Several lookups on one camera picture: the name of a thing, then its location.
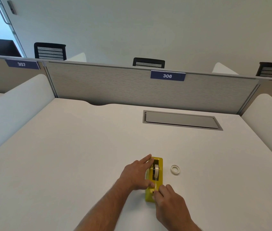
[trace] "right hand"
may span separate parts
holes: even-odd
[[[184,198],[174,192],[171,185],[161,185],[154,191],[156,218],[169,231],[201,230],[192,221]]]

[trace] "hand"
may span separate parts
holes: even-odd
[[[156,218],[169,231],[201,230],[192,221],[184,198],[174,192],[171,185],[161,185],[154,191]]]
[[[140,161],[136,160],[125,166],[120,178],[118,179],[132,190],[145,190],[148,187],[154,187],[154,183],[145,179],[148,168],[153,164],[154,158],[151,154],[147,155]]]

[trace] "left hand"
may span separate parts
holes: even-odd
[[[154,158],[151,158],[151,154],[139,161],[135,160],[133,163],[125,166],[118,180],[128,185],[131,190],[145,190],[148,187],[154,188],[154,183],[149,179],[145,179],[146,171],[153,162]]]

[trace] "forearm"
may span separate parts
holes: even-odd
[[[131,188],[118,179],[88,212],[74,231],[112,231],[116,227]]]

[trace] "tape roll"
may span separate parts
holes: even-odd
[[[180,168],[179,168],[179,166],[177,166],[177,165],[172,165],[171,167],[170,167],[170,171],[172,172],[172,174],[174,174],[174,175],[179,175],[179,173],[180,173]]]
[[[154,178],[155,178],[155,180],[158,178],[158,170],[159,170],[158,164],[154,165]]]

